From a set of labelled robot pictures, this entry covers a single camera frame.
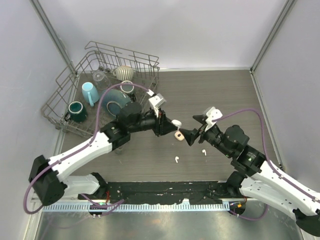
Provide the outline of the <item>white earbud charging case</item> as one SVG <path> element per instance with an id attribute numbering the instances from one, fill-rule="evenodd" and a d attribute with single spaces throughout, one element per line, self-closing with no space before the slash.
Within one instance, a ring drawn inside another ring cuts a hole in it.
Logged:
<path id="1" fill-rule="evenodd" d="M 174 126 L 176 126 L 178 129 L 182 126 L 182 122 L 179 121 L 179 120 L 177 120 L 177 119 L 173 119 L 173 120 L 171 121 L 171 123 L 172 123 Z"/>

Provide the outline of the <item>beige earbud charging case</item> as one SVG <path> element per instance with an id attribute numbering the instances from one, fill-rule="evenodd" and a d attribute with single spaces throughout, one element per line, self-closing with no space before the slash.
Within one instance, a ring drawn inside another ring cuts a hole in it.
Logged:
<path id="1" fill-rule="evenodd" d="M 185 139 L 184 135 L 180 131 L 176 131 L 174 136 L 178 141 L 183 141 Z"/>

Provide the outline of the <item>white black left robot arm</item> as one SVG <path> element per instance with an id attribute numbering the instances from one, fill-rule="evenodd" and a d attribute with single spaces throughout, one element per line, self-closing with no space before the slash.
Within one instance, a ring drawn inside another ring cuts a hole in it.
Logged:
<path id="1" fill-rule="evenodd" d="M 56 203 L 65 195 L 86 194 L 100 200 L 107 192 L 107 184 L 96 172 L 87 176 L 72 173 L 95 158 L 123 146 L 131 134 L 152 130 L 158 136 L 177 131 L 179 120 L 167 118 L 161 109 L 142 112 L 138 102 L 127 103 L 116 119 L 103 126 L 93 137 L 74 148 L 50 158 L 43 155 L 33 161 L 29 182 L 43 206 Z"/>

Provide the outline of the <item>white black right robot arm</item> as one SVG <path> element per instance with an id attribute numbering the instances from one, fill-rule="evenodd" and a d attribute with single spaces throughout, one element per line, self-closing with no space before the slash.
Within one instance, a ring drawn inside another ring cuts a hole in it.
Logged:
<path id="1" fill-rule="evenodd" d="M 217 121 L 202 115 L 193 117 L 202 126 L 180 128 L 188 145 L 196 140 L 208 142 L 231 159 L 235 172 L 228 179 L 226 193 L 233 198 L 240 194 L 261 201 L 295 220 L 310 235 L 320 235 L 320 194 L 303 185 L 276 166 L 266 154 L 251 147 L 249 137 L 238 125 L 222 132 Z"/>

